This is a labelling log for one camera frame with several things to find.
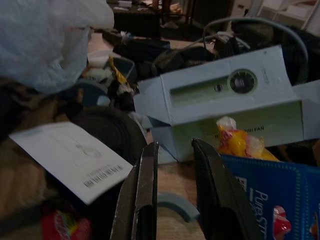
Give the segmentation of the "white paper leaflet with barcode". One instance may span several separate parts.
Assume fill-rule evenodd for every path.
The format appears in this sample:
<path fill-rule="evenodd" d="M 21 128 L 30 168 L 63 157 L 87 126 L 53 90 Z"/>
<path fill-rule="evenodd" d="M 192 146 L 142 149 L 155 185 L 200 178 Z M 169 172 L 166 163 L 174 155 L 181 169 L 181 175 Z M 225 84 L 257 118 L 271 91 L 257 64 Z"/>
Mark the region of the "white paper leaflet with barcode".
<path fill-rule="evenodd" d="M 133 168 L 71 122 L 44 124 L 9 137 L 87 205 L 125 180 Z"/>

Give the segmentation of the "grey foam arc piece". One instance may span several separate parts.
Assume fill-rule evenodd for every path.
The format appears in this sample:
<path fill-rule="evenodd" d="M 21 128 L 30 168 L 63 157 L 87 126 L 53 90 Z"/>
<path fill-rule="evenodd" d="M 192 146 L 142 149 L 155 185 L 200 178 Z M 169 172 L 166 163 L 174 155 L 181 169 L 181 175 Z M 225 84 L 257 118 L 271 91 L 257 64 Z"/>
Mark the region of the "grey foam arc piece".
<path fill-rule="evenodd" d="M 176 212 L 187 223 L 196 221 L 200 216 L 198 209 L 191 202 L 186 198 L 171 192 L 158 193 L 157 206 Z"/>

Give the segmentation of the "small blue container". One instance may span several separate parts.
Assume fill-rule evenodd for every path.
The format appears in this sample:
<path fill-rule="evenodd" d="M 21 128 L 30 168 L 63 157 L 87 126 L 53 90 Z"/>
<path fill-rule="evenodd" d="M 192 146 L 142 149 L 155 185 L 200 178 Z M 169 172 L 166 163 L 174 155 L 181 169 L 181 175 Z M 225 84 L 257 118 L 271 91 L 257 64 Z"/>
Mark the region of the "small blue container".
<path fill-rule="evenodd" d="M 114 66 L 126 78 L 129 84 L 134 84 L 137 79 L 135 63 L 125 57 L 113 56 Z"/>

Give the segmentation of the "light blue fan box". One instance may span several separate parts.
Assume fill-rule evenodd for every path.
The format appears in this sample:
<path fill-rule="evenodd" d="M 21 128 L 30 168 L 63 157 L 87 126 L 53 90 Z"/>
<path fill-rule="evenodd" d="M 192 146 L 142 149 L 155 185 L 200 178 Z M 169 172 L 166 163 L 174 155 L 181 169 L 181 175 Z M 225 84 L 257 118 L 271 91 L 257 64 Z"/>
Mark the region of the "light blue fan box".
<path fill-rule="evenodd" d="M 219 145 L 217 121 L 266 147 L 320 139 L 320 80 L 292 85 L 280 45 L 141 81 L 134 108 L 153 139 L 176 160 L 192 155 L 192 138 Z"/>

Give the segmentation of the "small yellow wrapper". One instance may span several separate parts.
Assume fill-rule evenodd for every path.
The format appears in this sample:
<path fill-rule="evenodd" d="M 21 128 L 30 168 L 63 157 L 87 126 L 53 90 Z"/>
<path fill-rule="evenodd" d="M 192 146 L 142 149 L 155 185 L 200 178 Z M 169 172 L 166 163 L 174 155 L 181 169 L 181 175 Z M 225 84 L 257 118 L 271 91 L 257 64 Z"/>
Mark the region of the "small yellow wrapper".
<path fill-rule="evenodd" d="M 114 73 L 115 79 L 120 83 L 120 84 L 125 84 L 127 85 L 127 79 L 125 78 L 125 76 L 117 69 L 115 62 L 114 62 L 114 57 L 113 56 L 109 56 L 108 58 L 108 63 L 110 65 L 111 70 Z"/>

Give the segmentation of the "white plastic bag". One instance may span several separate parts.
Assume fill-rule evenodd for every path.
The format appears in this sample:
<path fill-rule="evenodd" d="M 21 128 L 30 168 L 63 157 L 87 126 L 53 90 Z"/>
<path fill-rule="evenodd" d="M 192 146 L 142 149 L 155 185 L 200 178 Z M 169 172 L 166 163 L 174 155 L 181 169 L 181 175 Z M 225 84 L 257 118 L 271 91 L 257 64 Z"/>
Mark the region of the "white plastic bag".
<path fill-rule="evenodd" d="M 114 22 L 107 0 L 0 0 L 0 79 L 65 90 L 87 65 L 93 30 Z"/>

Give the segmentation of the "white shelf rack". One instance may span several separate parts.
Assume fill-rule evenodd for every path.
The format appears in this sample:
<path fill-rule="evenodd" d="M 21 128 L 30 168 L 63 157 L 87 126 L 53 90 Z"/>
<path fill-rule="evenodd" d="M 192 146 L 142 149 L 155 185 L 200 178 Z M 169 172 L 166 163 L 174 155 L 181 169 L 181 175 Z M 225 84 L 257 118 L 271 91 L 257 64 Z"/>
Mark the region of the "white shelf rack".
<path fill-rule="evenodd" d="M 320 0 L 263 0 L 258 17 L 305 30 Z"/>

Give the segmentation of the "black round coil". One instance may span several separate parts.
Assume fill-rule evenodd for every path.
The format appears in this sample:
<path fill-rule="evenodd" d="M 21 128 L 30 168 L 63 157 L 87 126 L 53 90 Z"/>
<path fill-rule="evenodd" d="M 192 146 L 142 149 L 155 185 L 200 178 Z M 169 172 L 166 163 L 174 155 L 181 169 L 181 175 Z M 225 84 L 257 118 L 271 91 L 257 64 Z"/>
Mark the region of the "black round coil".
<path fill-rule="evenodd" d="M 89 107 L 74 116 L 71 122 L 100 140 L 131 165 L 136 164 L 147 145 L 138 124 L 118 109 Z"/>

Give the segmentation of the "red snack wrapper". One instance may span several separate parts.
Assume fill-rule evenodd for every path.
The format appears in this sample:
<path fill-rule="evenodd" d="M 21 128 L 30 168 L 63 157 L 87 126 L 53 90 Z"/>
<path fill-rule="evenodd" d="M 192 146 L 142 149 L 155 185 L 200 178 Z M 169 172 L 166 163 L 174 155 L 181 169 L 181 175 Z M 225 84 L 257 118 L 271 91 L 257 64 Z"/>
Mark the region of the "red snack wrapper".
<path fill-rule="evenodd" d="M 91 222 L 72 210 L 44 207 L 41 231 L 43 240 L 91 240 Z"/>

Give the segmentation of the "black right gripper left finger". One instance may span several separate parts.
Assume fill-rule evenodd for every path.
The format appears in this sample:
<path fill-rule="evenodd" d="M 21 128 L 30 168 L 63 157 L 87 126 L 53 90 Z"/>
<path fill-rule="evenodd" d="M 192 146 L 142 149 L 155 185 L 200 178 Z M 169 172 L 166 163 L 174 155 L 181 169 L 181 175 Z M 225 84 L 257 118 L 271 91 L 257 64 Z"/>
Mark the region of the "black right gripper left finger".
<path fill-rule="evenodd" d="M 109 240 L 156 240 L 159 143 L 142 150 L 119 192 Z"/>

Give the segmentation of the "dark cloth bag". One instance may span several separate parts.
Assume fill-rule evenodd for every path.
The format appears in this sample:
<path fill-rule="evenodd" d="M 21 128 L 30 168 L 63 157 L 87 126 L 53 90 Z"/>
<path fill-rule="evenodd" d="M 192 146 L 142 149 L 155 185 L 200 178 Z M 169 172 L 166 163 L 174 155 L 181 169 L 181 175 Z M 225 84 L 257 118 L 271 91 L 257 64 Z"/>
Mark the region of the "dark cloth bag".
<path fill-rule="evenodd" d="M 170 49 L 161 53 L 151 63 L 152 76 L 211 62 L 215 55 L 203 46 Z"/>

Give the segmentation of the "dark low table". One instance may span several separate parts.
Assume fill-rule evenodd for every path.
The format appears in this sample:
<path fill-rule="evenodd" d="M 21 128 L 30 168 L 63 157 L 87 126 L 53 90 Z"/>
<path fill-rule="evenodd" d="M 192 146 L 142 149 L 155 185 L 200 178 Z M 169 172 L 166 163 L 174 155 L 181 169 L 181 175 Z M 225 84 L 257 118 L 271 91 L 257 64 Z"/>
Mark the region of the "dark low table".
<path fill-rule="evenodd" d="M 113 28 L 138 37 L 160 37 L 160 14 L 139 0 L 131 7 L 119 6 L 119 0 L 106 0 L 114 14 Z"/>

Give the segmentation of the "yellow snack wrapper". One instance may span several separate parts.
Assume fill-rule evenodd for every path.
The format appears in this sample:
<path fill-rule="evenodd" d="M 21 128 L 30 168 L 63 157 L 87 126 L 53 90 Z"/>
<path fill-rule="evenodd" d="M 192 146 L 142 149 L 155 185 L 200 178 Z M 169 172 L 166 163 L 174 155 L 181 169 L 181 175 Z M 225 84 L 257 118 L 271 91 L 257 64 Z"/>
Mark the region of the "yellow snack wrapper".
<path fill-rule="evenodd" d="M 278 159 L 265 148 L 264 141 L 246 131 L 237 129 L 236 121 L 228 116 L 216 122 L 219 134 L 218 153 L 243 158 L 277 162 Z"/>

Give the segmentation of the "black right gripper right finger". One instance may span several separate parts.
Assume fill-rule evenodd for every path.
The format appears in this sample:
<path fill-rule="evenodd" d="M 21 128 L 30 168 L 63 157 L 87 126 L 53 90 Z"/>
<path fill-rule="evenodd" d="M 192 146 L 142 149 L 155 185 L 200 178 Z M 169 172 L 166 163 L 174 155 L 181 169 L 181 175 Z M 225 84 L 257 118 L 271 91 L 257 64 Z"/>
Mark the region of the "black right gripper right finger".
<path fill-rule="evenodd" d="M 243 187 L 215 148 L 191 141 L 197 209 L 205 240 L 263 240 L 263 234 Z"/>

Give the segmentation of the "blue printed plastic pack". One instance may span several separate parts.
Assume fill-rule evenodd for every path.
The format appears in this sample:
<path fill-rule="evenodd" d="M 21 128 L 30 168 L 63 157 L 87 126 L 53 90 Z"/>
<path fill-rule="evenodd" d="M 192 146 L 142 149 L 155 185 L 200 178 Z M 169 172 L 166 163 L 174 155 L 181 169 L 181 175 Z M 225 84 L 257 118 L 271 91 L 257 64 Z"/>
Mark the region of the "blue printed plastic pack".
<path fill-rule="evenodd" d="M 320 168 L 222 155 L 264 240 L 320 240 Z"/>

